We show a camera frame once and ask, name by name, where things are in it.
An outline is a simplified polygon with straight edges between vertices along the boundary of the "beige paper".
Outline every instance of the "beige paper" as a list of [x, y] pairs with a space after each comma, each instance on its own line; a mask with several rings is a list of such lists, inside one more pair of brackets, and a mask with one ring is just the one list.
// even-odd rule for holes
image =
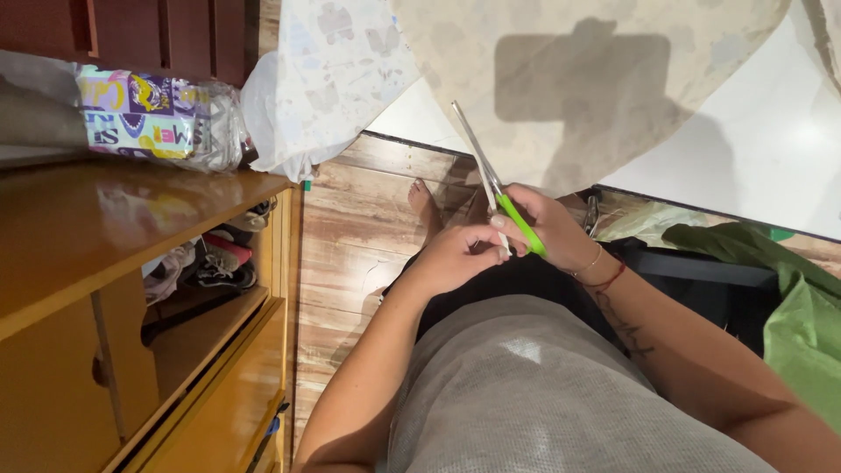
[[503, 183], [563, 195], [671, 136], [789, 0], [390, 0], [438, 105]]

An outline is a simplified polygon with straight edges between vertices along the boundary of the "foot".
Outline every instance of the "foot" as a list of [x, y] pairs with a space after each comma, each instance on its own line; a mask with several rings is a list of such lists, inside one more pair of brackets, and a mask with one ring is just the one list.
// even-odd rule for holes
[[415, 179], [409, 188], [409, 205], [431, 236], [435, 236], [444, 229], [444, 224], [441, 222], [441, 211], [435, 204], [435, 199], [432, 198], [432, 194], [426, 188], [423, 179]]

